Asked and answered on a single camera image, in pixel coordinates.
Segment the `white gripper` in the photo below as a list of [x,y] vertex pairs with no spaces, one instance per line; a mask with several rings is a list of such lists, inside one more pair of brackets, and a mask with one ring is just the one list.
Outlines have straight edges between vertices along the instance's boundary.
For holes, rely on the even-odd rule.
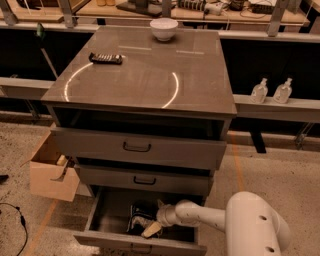
[[160,199],[157,199],[158,212],[157,221],[152,221],[142,232],[141,236],[144,238],[151,238],[153,235],[159,233],[162,227],[170,227],[177,224],[177,215],[175,206],[165,205]]

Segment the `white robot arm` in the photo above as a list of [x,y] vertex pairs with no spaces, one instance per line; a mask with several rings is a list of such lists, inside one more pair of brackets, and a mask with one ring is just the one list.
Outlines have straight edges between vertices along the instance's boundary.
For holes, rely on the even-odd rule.
[[225,233],[228,256],[281,256],[291,242],[291,231],[283,217],[258,195],[234,194],[226,209],[215,209],[181,200],[162,204],[142,236],[149,238],[164,227],[196,227],[199,224]]

